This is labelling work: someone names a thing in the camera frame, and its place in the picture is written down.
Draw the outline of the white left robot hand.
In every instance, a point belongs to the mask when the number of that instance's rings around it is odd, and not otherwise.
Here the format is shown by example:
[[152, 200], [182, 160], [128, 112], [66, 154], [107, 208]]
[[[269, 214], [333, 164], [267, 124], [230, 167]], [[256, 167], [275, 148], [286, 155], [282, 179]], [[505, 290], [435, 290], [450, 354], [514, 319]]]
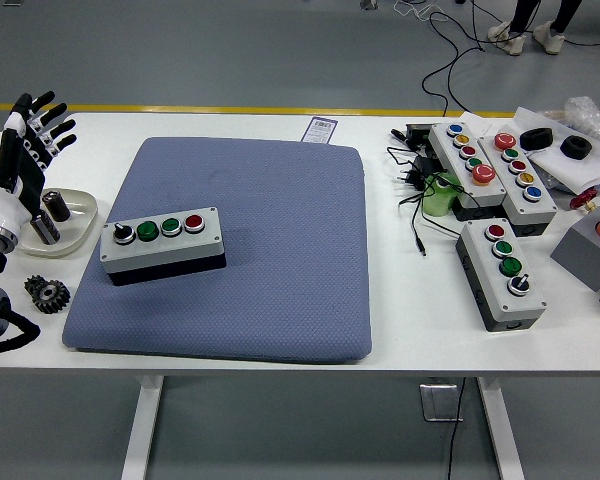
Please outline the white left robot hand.
[[42, 110], [54, 98], [53, 91], [22, 94], [0, 131], [0, 228], [12, 235], [39, 212], [45, 170], [77, 140], [75, 121], [61, 118], [66, 104]]

